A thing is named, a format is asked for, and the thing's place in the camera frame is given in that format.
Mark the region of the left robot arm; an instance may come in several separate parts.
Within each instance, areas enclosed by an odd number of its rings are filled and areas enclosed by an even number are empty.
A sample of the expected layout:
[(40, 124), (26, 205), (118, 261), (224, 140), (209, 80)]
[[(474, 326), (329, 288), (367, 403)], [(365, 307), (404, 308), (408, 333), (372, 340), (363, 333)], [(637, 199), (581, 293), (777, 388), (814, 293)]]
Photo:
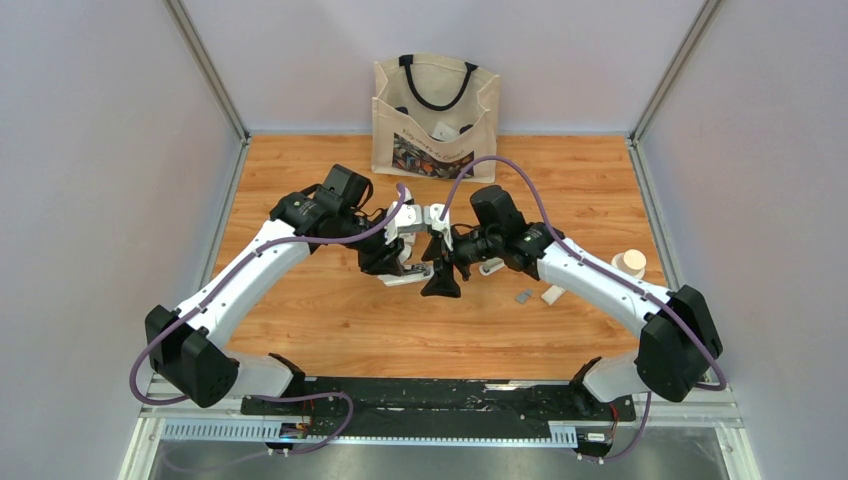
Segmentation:
[(408, 188), (376, 219), (362, 213), (373, 182), (335, 164), (325, 180), (282, 197), (249, 244), (197, 293), (168, 309), (155, 306), (145, 318), (147, 345), (133, 363), (133, 395), (151, 406), (190, 401), (211, 407), (227, 396), (266, 396), (279, 413), (294, 414), (306, 389), (295, 366), (280, 356), (228, 353), (236, 328), (294, 266), (324, 245), (356, 251), (369, 275), (400, 273), (404, 243), (387, 233), (409, 204)]

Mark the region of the grey staple strip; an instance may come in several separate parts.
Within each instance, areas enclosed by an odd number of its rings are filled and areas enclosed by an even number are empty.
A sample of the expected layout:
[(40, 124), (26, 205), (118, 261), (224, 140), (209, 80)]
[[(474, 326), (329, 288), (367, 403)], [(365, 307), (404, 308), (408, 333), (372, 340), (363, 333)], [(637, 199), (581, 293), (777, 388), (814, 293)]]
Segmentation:
[(515, 301), (518, 302), (519, 304), (525, 304), (532, 296), (533, 296), (533, 291), (528, 289), (528, 290), (525, 290), (525, 291), (519, 293), (515, 297)]

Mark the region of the white stapler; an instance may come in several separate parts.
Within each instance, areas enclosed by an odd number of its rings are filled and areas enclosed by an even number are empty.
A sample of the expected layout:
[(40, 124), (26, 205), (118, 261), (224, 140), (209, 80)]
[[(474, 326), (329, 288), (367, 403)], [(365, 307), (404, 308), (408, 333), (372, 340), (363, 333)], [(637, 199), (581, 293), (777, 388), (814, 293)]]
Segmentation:
[(404, 264), (401, 275), (378, 275), (377, 278), (388, 287), (401, 286), (412, 283), (426, 282), (433, 275), (433, 267), (430, 263)]

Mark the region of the staples tray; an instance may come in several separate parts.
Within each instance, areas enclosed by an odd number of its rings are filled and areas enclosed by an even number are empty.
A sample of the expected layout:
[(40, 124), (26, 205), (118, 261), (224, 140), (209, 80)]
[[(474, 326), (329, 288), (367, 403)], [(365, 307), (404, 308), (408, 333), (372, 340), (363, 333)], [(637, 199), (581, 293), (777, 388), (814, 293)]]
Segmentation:
[(552, 306), (552, 305), (554, 305), (554, 304), (555, 304), (555, 303), (559, 300), (559, 298), (560, 298), (560, 297), (561, 297), (564, 293), (566, 293), (566, 292), (567, 292), (567, 290), (566, 290), (566, 289), (564, 289), (564, 288), (562, 288), (562, 287), (559, 287), (559, 286), (556, 286), (556, 285), (551, 285), (551, 286), (550, 286), (547, 290), (545, 290), (545, 291), (544, 291), (544, 293), (541, 295), (541, 300), (542, 300), (542, 301), (543, 301), (546, 305), (548, 305), (548, 306)]

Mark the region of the white plastic bottle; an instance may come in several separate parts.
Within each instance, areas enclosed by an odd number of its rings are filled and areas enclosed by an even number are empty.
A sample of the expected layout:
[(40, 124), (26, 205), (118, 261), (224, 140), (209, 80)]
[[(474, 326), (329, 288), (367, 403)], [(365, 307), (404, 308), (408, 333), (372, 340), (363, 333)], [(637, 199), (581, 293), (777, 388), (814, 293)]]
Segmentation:
[(611, 265), (627, 275), (642, 279), (647, 268), (647, 257), (640, 250), (628, 249), (616, 254), (612, 258)]

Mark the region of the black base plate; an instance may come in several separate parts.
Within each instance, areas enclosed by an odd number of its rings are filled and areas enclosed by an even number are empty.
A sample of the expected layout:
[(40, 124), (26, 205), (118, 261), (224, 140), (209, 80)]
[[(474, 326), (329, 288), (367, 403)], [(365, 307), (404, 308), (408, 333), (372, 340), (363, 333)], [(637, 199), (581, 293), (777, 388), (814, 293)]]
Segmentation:
[(629, 397), (601, 404), (565, 381), (309, 377), (287, 397), (343, 392), (354, 404), (346, 436), (541, 439), (552, 421), (635, 420)]

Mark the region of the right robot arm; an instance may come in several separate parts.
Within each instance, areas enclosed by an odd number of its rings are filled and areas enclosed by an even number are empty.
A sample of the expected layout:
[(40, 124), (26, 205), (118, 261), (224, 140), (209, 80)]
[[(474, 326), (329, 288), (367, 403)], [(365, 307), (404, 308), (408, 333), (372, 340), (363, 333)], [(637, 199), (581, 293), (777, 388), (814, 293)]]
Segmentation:
[(471, 197), (477, 225), (457, 231), (441, 204), (424, 208), (431, 235), (423, 260), (434, 273), (424, 296), (458, 298), (454, 278), (470, 277), (476, 263), (498, 258), (506, 267), (578, 295), (617, 320), (638, 340), (630, 353), (596, 357), (574, 375), (572, 409), (586, 419), (598, 417), (621, 397), (654, 393), (681, 402), (723, 351), (705, 297), (684, 285), (669, 290), (638, 279), (581, 250), (561, 231), (529, 223), (508, 192), (498, 185)]

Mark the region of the beige canvas tote bag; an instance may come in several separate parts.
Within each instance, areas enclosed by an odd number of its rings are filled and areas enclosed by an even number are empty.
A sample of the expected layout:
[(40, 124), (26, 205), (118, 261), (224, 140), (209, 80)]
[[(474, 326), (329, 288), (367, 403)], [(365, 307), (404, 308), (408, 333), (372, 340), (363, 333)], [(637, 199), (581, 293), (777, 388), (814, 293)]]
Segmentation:
[(501, 77), (471, 62), (405, 54), (374, 64), (371, 170), (491, 183)]

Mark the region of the aluminium frame rail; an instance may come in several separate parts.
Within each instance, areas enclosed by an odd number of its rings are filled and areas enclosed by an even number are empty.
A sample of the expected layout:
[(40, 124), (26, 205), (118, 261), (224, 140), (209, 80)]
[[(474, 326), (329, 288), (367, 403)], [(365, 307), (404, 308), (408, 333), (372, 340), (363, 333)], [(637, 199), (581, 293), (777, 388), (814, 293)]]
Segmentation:
[(730, 390), (697, 389), (680, 403), (631, 394), (593, 400), (567, 381), (297, 377), (283, 400), (230, 395), (217, 404), (155, 403), (143, 408), (120, 477), (152, 471), (167, 439), (287, 444), (554, 448), (596, 465), (632, 456), (656, 428), (711, 431), (732, 479), (761, 472)]

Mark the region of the grey stapler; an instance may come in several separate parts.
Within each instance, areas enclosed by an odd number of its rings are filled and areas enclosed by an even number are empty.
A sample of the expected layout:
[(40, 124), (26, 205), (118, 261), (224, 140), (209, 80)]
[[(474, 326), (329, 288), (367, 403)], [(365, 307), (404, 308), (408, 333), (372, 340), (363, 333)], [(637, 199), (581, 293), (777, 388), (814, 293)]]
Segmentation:
[(479, 272), (482, 276), (489, 276), (498, 270), (505, 267), (505, 263), (500, 258), (486, 260), (479, 265)]

